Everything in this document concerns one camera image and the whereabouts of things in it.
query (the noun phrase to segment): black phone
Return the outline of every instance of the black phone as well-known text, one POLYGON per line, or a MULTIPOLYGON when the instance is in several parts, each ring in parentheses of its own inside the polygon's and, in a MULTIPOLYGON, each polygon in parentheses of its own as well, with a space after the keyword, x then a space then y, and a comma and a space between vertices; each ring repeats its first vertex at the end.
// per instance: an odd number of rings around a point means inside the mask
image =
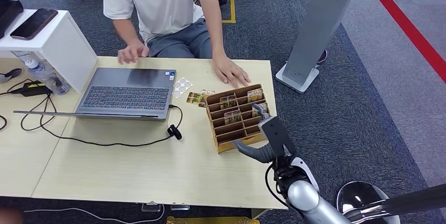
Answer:
POLYGON ((31 40, 33 39, 55 16, 57 10, 40 8, 26 21, 24 21, 12 33, 12 38, 31 40))

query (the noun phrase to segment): water bottle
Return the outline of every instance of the water bottle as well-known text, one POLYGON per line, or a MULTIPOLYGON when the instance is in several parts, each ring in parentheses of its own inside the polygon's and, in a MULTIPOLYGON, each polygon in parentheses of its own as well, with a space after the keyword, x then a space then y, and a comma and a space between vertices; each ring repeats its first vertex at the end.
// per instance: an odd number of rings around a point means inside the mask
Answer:
POLYGON ((61 95, 69 90, 69 84, 61 76, 58 76, 48 63, 35 58, 29 58, 25 65, 28 67, 29 73, 40 82, 45 83, 45 86, 53 91, 54 94, 61 95))

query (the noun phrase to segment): hand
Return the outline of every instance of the hand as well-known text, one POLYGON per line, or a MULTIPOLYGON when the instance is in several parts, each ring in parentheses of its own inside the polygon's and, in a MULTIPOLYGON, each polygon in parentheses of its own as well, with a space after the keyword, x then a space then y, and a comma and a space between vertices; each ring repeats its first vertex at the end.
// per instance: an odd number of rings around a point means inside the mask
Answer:
POLYGON ((214 72, 225 84, 231 83, 234 88, 238 88, 237 80, 242 82, 245 86, 251 82, 248 74, 236 65, 226 54, 214 55, 212 60, 214 72))
POLYGON ((125 49, 118 50, 118 63, 136 63, 138 57, 149 56, 149 48, 141 41, 129 44, 125 49))

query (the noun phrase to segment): table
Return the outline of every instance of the table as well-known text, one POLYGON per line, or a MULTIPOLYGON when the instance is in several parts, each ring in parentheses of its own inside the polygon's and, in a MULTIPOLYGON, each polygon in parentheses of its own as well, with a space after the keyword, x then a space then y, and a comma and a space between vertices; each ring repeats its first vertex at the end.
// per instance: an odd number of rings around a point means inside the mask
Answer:
MULTIPOLYGON (((18 59, 0 59, 0 73, 6 73, 13 68, 23 68, 24 64, 18 59)), ((0 84, 0 93, 5 92, 14 84, 31 78, 28 71, 16 79, 0 84)), ((73 110, 78 100, 78 94, 70 91, 63 97, 55 97, 54 103, 58 109, 73 110)), ((14 114, 14 110, 30 110, 45 98, 44 95, 23 97, 22 95, 0 96, 0 115, 8 120, 7 126, 0 131, 0 195, 15 197, 31 197, 34 189, 57 145, 58 139, 43 130, 31 132, 20 128, 21 114, 14 114)), ((38 126, 39 116, 30 115, 25 119, 24 127, 38 126)), ((50 130, 61 134, 68 122, 68 118, 58 117, 48 124, 50 130)))
MULTIPOLYGON (((275 115, 269 61, 235 62, 246 70, 253 84, 262 84, 271 114, 275 115)), ((43 138, 53 140, 57 146, 47 147, 47 151, 53 153, 46 159, 49 161, 40 180, 34 184, 32 197, 243 207, 253 209, 253 217, 263 209, 284 209, 266 189, 264 176, 267 165, 245 157, 236 150, 217 154, 206 111, 186 103, 189 91, 199 93, 202 89, 217 92, 232 89, 218 80, 211 66, 211 61, 207 59, 168 58, 144 58, 137 64, 122 66, 116 58, 99 57, 97 67, 176 69, 177 79, 185 77, 191 81, 193 86, 172 100, 172 104, 184 112, 179 127, 184 138, 131 148, 99 147, 64 139, 57 142, 50 135, 43 135, 43 138)), ((67 103, 71 105, 64 107, 58 106, 62 103, 59 98, 63 100, 64 96, 57 98, 58 111, 75 109, 76 102, 73 99, 68 98, 67 103)), ((179 116, 179 111, 172 109, 166 122, 70 118, 62 135, 95 142, 137 144, 165 137, 168 125, 176 125, 179 116)), ((62 124, 51 125, 51 129, 60 132, 62 124)), ((270 175, 270 184, 274 185, 270 175)))

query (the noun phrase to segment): red stripe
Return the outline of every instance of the red stripe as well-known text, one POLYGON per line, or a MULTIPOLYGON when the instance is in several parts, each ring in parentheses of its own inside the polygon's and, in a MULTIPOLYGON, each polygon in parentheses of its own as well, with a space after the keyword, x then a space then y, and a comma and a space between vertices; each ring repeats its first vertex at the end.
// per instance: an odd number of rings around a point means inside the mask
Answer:
POLYGON ((446 62, 393 0, 379 0, 438 76, 446 83, 446 62))

